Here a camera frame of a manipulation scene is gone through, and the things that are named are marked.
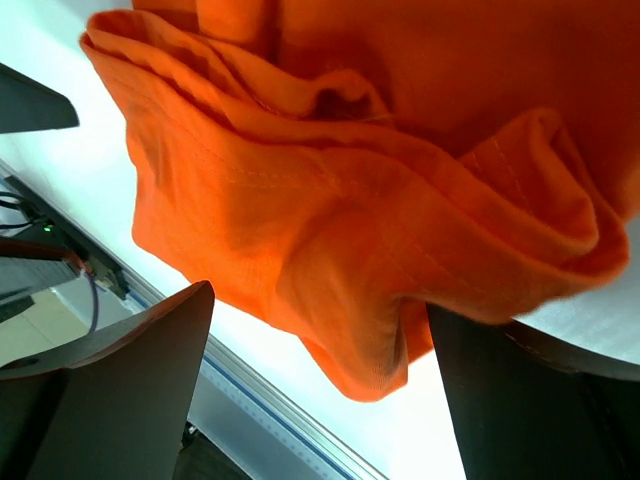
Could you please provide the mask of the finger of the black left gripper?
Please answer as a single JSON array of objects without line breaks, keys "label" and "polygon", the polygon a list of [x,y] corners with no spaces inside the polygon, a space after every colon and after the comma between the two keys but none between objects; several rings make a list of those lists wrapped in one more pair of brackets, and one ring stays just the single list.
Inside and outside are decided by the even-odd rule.
[{"label": "finger of the black left gripper", "polygon": [[1,65],[1,133],[75,128],[77,112],[64,95]]}]

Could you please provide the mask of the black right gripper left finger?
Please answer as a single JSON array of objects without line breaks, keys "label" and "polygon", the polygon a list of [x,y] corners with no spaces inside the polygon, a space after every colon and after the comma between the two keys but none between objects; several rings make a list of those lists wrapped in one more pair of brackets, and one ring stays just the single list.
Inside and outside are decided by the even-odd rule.
[{"label": "black right gripper left finger", "polygon": [[214,301],[199,282],[3,366],[2,478],[171,478]]}]

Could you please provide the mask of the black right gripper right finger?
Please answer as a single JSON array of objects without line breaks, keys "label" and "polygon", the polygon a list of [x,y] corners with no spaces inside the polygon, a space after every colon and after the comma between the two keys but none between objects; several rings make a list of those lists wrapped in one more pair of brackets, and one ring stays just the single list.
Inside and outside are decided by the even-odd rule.
[{"label": "black right gripper right finger", "polygon": [[467,478],[638,478],[638,365],[519,322],[427,313]]}]

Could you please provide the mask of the orange t shirt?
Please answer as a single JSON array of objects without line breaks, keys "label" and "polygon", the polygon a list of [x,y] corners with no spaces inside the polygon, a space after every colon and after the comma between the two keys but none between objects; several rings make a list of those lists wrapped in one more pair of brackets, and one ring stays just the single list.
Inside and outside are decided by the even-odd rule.
[{"label": "orange t shirt", "polygon": [[429,305],[504,324],[629,263],[635,1],[136,1],[80,45],[134,242],[351,399],[405,385]]}]

